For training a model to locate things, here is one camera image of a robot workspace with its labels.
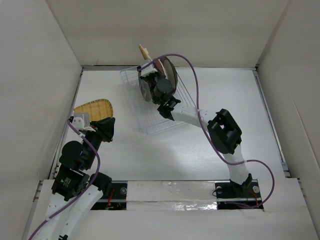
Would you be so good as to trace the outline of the grey reindeer pattern plate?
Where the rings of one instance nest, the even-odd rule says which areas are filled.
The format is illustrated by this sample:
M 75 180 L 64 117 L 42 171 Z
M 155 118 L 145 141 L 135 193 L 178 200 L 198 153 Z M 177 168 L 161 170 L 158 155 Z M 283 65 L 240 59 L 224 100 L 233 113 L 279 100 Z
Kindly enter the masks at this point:
M 151 74 L 142 76 L 142 73 L 140 71 L 138 71 L 139 89 L 140 89 L 140 92 L 142 94 L 143 99 L 146 102 L 150 102 L 152 99 L 151 90 L 150 90 L 150 86 L 149 86 L 149 81 L 150 81 L 151 77 L 152 77 Z

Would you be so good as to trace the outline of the brown rimmed cream plate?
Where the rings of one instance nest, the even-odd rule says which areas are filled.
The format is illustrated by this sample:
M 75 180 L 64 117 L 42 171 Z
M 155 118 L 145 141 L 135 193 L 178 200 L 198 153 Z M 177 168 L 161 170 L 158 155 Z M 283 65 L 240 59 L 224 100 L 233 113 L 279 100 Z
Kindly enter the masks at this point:
M 176 89 L 178 84 L 178 75 L 175 66 L 167 57 L 162 57 L 160 62 L 163 65 L 166 78 L 171 82 L 172 87 Z

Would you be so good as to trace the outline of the red teal floral plate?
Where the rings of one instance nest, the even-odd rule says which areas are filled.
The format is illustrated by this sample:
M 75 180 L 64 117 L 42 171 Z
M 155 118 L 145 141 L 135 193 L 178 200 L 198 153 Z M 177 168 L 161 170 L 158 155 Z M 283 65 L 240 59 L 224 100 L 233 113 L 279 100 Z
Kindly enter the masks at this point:
M 161 62 L 159 59 L 156 60 L 156 61 L 153 63 L 153 65 L 154 65 L 154 68 L 155 68 L 159 73 L 161 73 L 162 75 L 164 75 L 164 74 L 166 73 L 162 62 Z

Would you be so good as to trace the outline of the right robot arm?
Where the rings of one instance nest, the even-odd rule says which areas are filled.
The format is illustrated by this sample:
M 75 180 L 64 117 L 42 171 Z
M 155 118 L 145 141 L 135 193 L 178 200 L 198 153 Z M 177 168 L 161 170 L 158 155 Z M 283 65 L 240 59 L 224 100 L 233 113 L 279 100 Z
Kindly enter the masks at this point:
M 157 111 L 163 118 L 187 123 L 204 131 L 210 144 L 223 155 L 228 166 L 232 193 L 237 198 L 246 194 L 252 175 L 241 153 L 242 131 L 230 112 L 226 109 L 218 112 L 199 110 L 175 98 L 178 85 L 175 73 L 154 72 L 138 77 L 144 99 L 158 105 Z

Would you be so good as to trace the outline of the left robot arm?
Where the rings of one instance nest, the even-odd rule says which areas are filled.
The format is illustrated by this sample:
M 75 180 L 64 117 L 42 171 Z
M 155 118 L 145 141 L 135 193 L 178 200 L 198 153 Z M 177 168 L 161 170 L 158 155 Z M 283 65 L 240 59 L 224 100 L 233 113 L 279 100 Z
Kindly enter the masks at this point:
M 113 194 L 112 178 L 100 172 L 98 149 L 113 140 L 116 120 L 107 117 L 90 122 L 86 117 L 87 113 L 77 113 L 67 121 L 82 141 L 63 146 L 44 220 L 31 240 L 71 240 L 94 204 Z

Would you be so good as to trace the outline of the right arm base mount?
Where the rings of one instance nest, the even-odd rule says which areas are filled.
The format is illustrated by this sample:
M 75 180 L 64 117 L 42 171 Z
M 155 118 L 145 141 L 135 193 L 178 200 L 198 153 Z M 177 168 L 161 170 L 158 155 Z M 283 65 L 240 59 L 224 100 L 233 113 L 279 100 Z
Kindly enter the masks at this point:
M 263 209 L 258 181 L 254 179 L 245 190 L 237 190 L 229 180 L 216 181 L 212 195 L 216 197 L 218 210 L 240 210 L 252 207 Z

